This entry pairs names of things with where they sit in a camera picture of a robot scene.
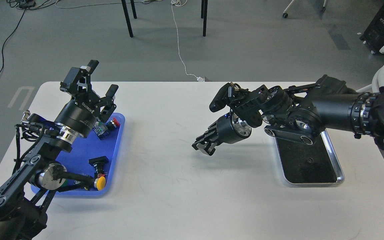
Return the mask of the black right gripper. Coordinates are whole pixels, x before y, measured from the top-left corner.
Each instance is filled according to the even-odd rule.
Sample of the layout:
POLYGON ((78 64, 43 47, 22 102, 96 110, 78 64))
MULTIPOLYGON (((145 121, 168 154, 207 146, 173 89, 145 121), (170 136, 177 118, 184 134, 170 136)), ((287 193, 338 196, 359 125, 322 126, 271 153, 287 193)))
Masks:
POLYGON ((235 113, 227 113, 218 118, 214 126, 198 136, 192 147, 195 150, 200 150, 208 156, 212 156, 215 152, 215 147, 221 143, 236 143, 246 138, 249 138, 252 128, 242 121, 235 113))

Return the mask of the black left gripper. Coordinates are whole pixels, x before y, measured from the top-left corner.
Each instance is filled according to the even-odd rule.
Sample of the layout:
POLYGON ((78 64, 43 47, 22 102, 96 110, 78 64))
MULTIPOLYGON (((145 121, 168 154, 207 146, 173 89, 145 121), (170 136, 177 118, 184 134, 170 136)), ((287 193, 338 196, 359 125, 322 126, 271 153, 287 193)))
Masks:
POLYGON ((106 123, 116 109, 114 103, 118 85, 111 84, 105 96, 99 96, 92 90, 91 74, 99 61, 91 60, 87 66, 72 67, 65 79, 60 82, 60 90, 71 95, 71 100, 64 106, 55 119, 55 123, 69 127, 81 138, 87 138, 96 122, 106 123), (90 109, 86 104, 96 104, 90 109))

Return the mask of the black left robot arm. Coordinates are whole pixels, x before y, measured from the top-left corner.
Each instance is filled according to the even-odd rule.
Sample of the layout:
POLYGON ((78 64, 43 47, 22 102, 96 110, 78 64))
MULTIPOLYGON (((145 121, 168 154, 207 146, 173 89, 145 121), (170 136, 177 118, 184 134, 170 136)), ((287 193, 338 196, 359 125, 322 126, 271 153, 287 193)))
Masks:
POLYGON ((106 123, 116 109, 114 95, 118 86, 112 84, 104 97, 91 85, 91 74, 98 66, 91 60, 87 66, 72 67, 60 83, 60 90, 71 100, 55 121, 41 119, 26 111, 20 131, 35 133, 32 146, 18 154, 12 176, 0 187, 0 240, 30 240, 47 227, 47 209, 56 192, 94 187, 102 190, 106 179, 67 172, 56 161, 61 151, 71 152, 77 137, 86 138, 97 122, 106 123))

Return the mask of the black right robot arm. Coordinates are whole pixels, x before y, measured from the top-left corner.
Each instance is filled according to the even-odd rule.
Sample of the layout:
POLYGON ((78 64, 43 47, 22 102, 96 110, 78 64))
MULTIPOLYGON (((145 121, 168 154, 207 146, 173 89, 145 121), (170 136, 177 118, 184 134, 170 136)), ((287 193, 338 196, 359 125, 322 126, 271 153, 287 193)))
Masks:
POLYGON ((236 143, 266 124, 272 137, 313 145, 325 129, 352 132, 374 138, 384 150, 384 87, 379 92, 357 92, 346 82, 323 75, 315 83, 250 91, 239 84, 223 85, 209 104, 212 112, 226 106, 229 112, 212 123, 192 147, 212 156, 222 143, 236 143))

